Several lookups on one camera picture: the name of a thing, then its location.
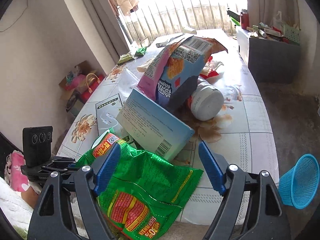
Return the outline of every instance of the curtain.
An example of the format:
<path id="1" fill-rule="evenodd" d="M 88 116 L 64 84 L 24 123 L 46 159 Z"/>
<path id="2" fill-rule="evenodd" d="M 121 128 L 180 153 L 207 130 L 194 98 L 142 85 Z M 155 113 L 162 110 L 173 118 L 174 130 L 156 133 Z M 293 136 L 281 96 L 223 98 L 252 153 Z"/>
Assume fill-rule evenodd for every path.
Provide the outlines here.
<path id="1" fill-rule="evenodd" d="M 129 51 L 128 44 L 108 0 L 83 0 L 114 62 Z"/>
<path id="2" fill-rule="evenodd" d="M 248 0 L 250 26 L 263 22 L 273 25 L 273 17 L 282 12 L 282 20 L 299 25 L 299 8 L 297 0 Z"/>

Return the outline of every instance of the open cardboard box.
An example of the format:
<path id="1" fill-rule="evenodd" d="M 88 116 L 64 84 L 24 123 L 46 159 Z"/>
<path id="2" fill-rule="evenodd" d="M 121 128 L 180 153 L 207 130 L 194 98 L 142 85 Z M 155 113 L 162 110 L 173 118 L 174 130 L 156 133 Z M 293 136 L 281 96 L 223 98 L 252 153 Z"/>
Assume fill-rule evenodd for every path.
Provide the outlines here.
<path id="1" fill-rule="evenodd" d="M 89 63 L 86 60 L 84 62 L 81 62 L 80 64 L 78 64 L 78 66 L 82 70 L 83 75 L 87 75 L 89 73 L 95 74 L 97 72 L 96 70 L 93 70 L 91 68 L 91 66 L 89 65 Z M 93 75 L 91 75 L 88 79 L 88 85 L 90 85 L 93 80 L 94 80 L 94 77 L 93 77 Z M 80 93 L 83 93 L 84 91 L 86 91 L 88 89 L 88 87 L 86 85 L 86 79 L 82 80 L 76 88 L 73 88 L 71 90 L 66 90 L 66 85 L 67 85 L 67 78 L 64 77 L 62 79 L 62 81 L 59 83 L 59 87 L 62 88 L 62 94 L 61 94 L 60 99 L 63 99 L 63 100 L 69 100 L 74 90 L 77 90 Z"/>

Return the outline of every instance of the gray floor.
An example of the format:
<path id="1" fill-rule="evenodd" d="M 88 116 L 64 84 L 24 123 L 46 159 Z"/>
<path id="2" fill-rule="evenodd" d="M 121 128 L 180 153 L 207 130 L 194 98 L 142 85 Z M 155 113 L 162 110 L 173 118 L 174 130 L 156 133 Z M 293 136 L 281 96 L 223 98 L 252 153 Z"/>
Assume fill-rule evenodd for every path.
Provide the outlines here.
<path id="1" fill-rule="evenodd" d="M 315 97 L 287 93 L 286 86 L 258 84 L 268 111 L 278 156 L 279 175 L 291 169 L 305 153 L 320 162 L 320 117 Z M 310 220 L 320 203 L 320 190 L 303 210 L 286 206 L 294 239 Z"/>

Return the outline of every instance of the bag handle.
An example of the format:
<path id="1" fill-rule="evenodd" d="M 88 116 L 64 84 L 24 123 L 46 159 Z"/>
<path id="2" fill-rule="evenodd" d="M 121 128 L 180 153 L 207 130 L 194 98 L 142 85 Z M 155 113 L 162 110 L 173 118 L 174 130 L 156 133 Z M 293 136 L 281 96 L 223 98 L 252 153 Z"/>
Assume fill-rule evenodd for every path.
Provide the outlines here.
<path id="1" fill-rule="evenodd" d="M 89 85 L 88 85 L 88 76 L 90 76 L 90 75 L 94 75 L 96 78 L 97 78 L 97 82 L 98 82 L 98 84 L 100 84 L 100 79 L 97 77 L 97 75 L 96 74 L 93 74 L 93 73 L 89 73 L 86 77 L 85 77 L 85 83 L 87 84 L 87 87 L 88 87 L 88 91 L 89 91 L 89 93 L 91 94 L 92 93 L 92 89 L 89 87 Z"/>

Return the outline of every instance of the blue plastic basket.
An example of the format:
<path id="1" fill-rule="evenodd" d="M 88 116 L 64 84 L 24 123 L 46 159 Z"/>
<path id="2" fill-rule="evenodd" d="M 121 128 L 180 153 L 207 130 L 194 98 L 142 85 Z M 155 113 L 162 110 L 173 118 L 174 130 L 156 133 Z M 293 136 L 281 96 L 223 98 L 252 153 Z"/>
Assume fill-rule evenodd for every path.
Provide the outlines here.
<path id="1" fill-rule="evenodd" d="M 280 178 L 279 194 L 285 205 L 303 209 L 314 198 L 319 185 L 319 164 L 311 154 L 303 155 L 296 165 Z"/>

